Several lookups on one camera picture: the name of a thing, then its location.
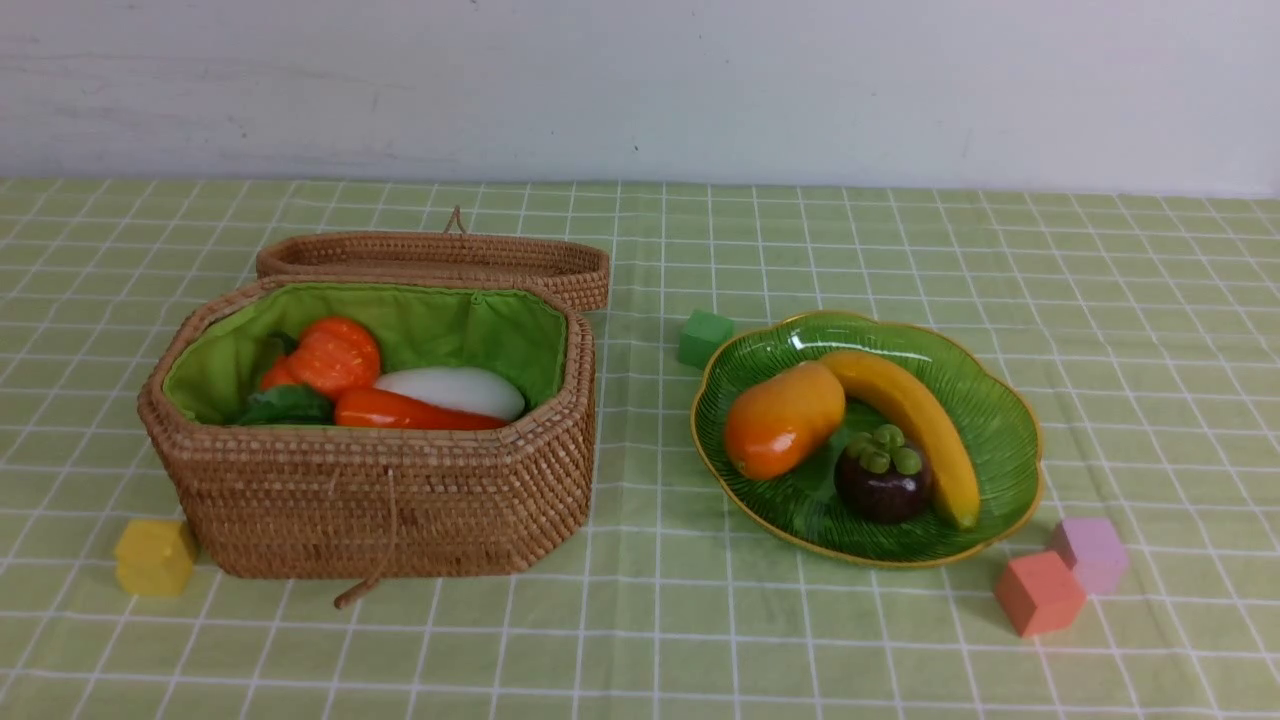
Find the fake vegetable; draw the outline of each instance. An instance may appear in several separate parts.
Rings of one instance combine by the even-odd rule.
[[[933,503],[955,527],[978,524],[980,492],[973,462],[937,397],[901,365],[858,350],[823,355],[845,393],[861,400],[901,428],[928,457],[933,473]]]
[[[742,477],[772,480],[826,443],[845,420],[845,392],[806,361],[746,389],[724,423],[724,451]]]
[[[316,320],[262,375],[261,389],[305,384],[338,400],[347,389],[371,387],[381,374],[378,341],[360,323],[339,316]]]
[[[278,384],[248,396],[237,425],[320,425],[333,420],[333,402],[303,384]]]
[[[933,480],[920,454],[896,425],[858,433],[836,461],[836,495],[873,523],[915,518],[929,506]]]
[[[502,375],[481,368],[416,368],[387,373],[374,387],[449,410],[515,420],[525,396]]]
[[[347,428],[403,430],[493,430],[507,424],[500,418],[439,407],[374,387],[342,393],[333,419]]]

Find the orange pumpkin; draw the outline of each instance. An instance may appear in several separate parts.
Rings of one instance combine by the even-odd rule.
[[[360,323],[339,316],[311,323],[293,352],[278,357],[259,389],[305,384],[337,401],[347,389],[371,387],[381,374],[378,341]]]
[[[835,373],[820,363],[801,363],[733,401],[724,452],[742,477],[772,480],[822,447],[844,420],[845,389]]]

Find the green plate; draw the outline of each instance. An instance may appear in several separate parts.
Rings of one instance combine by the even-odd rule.
[[[803,360],[841,348],[882,355],[920,379],[960,432],[982,488],[972,530],[957,530],[932,509],[897,525],[879,525],[841,505],[836,459],[858,430],[884,421],[850,400],[844,427],[791,473],[754,482],[724,454],[724,420],[746,388]],[[773,534],[827,556],[883,566],[932,566],[973,555],[1024,525],[1039,505],[1039,425],[1012,388],[966,350],[932,331],[877,323],[852,313],[819,311],[739,336],[712,357],[694,400],[694,445],[724,492]]]

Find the green fabric lining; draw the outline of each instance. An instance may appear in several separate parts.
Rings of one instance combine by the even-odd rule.
[[[384,373],[429,365],[484,368],[516,386],[527,409],[550,400],[563,382],[568,323],[531,293],[296,283],[210,325],[165,377],[165,397],[193,421],[232,421],[279,354],[269,333],[298,337],[328,315],[369,328],[381,348]]]

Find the wicker basket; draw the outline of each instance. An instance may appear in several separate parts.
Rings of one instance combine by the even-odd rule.
[[[595,343],[579,310],[607,296],[608,256],[567,243],[539,252],[539,241],[470,237],[465,249],[448,250],[468,268],[442,273],[434,243],[443,234],[314,240],[264,250],[259,268],[270,277],[187,318],[138,398],[187,519],[218,566],[246,578],[364,579],[334,601],[343,607],[384,577],[518,573],[564,542],[586,519],[595,455]],[[383,272],[357,260],[356,269],[325,268],[311,254],[316,247],[326,258],[380,263],[397,249],[399,266]],[[517,252],[527,259],[522,268],[549,269],[572,256],[603,261],[603,269],[503,272]],[[280,258],[312,272],[271,275],[284,266]],[[426,259],[421,266],[419,258]],[[198,424],[164,395],[166,374],[210,325],[291,283],[314,282],[526,291],[566,318],[561,388],[511,425],[483,432]]]
[[[457,227],[458,233],[451,233]],[[539,282],[577,310],[599,310],[609,296],[609,255],[556,240],[470,234],[461,208],[443,232],[340,232],[298,236],[262,250],[257,277],[312,275],[370,270],[388,277],[492,279],[524,277]]]

